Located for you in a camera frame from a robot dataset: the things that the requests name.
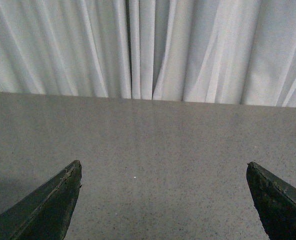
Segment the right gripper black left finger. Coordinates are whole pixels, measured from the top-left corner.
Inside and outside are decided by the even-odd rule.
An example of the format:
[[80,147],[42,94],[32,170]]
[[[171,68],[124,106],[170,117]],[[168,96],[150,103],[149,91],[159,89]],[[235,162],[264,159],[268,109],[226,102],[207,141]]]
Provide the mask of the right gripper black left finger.
[[79,197],[82,166],[75,160],[0,214],[0,240],[62,240]]

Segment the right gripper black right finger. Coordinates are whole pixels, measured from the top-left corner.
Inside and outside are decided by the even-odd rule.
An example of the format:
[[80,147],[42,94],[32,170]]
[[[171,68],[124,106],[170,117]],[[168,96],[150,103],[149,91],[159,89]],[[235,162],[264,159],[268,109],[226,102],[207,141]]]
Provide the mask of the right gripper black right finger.
[[246,180],[260,221],[271,240],[296,240],[296,188],[255,162]]

